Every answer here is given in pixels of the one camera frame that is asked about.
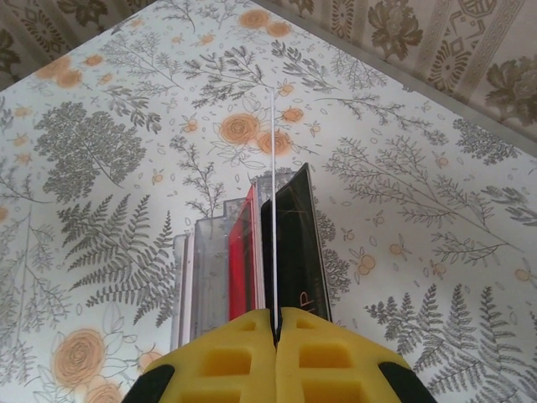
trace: cd case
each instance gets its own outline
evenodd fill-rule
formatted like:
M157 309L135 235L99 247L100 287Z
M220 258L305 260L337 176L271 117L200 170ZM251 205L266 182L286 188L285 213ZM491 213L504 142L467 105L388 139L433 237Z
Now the cd case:
M276 173L276 252L280 306L331 320L307 164ZM198 220L175 237L178 268L171 348L247 311L273 304L272 178L258 176L220 217Z

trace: yellow foam piece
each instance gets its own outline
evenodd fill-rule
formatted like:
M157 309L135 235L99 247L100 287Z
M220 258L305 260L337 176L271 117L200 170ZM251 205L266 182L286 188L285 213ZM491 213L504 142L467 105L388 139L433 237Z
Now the yellow foam piece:
M378 368L396 353L297 308L278 351L268 310L248 312L151 363L175 373L160 403L399 403Z

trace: yellow foam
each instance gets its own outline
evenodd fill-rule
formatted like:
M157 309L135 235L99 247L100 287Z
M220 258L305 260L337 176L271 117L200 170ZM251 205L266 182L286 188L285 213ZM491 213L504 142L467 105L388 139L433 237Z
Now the yellow foam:
M151 363L175 373L161 403L399 403L378 364L396 353L296 308L282 309L278 352L268 310L248 312Z

